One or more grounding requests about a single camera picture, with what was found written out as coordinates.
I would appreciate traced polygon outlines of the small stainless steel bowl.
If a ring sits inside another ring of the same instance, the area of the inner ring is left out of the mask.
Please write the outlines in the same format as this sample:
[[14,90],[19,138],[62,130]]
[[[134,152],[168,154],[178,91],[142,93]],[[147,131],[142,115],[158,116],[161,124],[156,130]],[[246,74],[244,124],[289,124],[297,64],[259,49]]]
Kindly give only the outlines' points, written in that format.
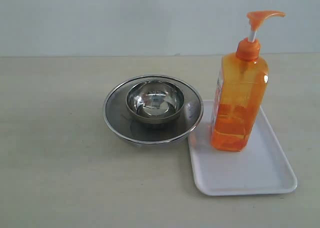
[[127,93],[128,112],[143,124],[165,124],[179,118],[185,104],[183,91],[169,81],[147,80]]

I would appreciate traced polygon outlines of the large steel mesh strainer basin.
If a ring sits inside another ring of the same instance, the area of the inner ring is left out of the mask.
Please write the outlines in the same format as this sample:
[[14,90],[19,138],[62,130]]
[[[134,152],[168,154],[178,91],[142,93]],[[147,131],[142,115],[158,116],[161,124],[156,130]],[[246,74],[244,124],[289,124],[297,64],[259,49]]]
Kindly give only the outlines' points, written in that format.
[[[184,107],[176,120],[165,124],[143,124],[130,115],[126,107],[128,91],[147,80],[169,81],[184,93]],[[187,138],[199,125],[204,104],[195,88],[175,77],[142,75],[130,78],[113,88],[103,104],[103,118],[107,127],[119,138],[136,146],[169,145]]]

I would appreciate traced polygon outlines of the white plastic tray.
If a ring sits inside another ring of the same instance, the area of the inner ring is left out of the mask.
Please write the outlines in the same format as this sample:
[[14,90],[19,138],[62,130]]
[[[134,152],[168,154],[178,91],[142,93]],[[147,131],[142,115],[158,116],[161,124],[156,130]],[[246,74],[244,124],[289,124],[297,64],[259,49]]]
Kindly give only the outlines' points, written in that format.
[[188,137],[193,179],[205,195],[256,195],[290,193],[296,175],[262,109],[247,146],[240,152],[212,148],[210,124],[213,101],[203,102],[200,124]]

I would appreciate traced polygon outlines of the orange dish soap pump bottle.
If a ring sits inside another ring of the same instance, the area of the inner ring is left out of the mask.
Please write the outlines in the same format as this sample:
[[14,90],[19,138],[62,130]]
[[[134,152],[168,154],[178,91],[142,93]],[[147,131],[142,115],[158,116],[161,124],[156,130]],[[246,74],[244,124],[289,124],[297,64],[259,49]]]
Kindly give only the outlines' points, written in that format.
[[271,17],[285,17],[285,13],[249,12],[248,37],[239,42],[236,52],[221,59],[210,136],[211,145],[217,150],[239,152],[248,143],[269,80],[269,67],[260,56],[256,34]]

